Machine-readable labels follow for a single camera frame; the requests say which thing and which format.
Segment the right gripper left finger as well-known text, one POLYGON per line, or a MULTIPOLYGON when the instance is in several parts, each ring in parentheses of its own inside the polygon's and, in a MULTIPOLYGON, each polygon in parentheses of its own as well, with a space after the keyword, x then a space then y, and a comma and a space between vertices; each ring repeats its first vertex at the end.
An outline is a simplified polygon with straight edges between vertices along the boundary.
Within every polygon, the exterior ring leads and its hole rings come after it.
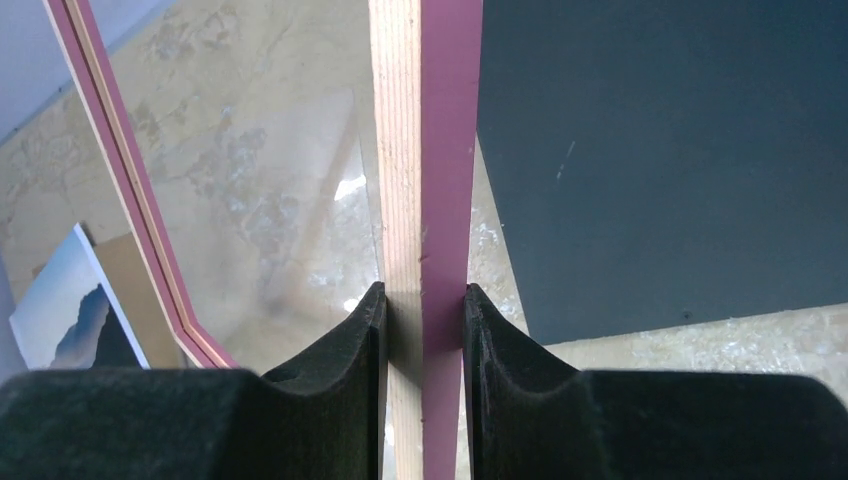
POLYGON ((385 287, 264 374, 42 370, 1 389, 5 479, 378 479, 385 287))

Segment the pink wooden picture frame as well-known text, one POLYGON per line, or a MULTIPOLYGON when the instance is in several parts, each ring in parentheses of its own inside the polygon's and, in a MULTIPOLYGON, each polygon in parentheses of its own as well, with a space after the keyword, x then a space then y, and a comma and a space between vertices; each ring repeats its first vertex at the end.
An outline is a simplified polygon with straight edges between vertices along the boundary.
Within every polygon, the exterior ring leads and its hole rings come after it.
MULTIPOLYGON (((193 311, 90 4, 45 8, 172 337, 196 365, 231 366, 193 311)), ((368 8, 397 472, 451 479, 483 8, 478 1, 368 8)))

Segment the seascape photo print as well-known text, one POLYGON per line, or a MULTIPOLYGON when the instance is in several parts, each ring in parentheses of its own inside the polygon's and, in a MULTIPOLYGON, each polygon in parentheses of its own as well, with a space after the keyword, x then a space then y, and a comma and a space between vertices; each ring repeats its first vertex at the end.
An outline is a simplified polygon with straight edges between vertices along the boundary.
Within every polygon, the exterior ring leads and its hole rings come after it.
POLYGON ((79 224, 36 275, 10 326, 30 370, 150 367, 79 224))

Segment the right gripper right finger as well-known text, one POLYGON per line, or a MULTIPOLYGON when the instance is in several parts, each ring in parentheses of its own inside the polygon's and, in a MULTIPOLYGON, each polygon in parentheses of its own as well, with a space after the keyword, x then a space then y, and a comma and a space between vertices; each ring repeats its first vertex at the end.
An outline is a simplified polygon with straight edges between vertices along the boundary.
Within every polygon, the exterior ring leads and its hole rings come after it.
POLYGON ((843 479, 847 411, 804 376, 579 370, 464 300, 476 479, 843 479))

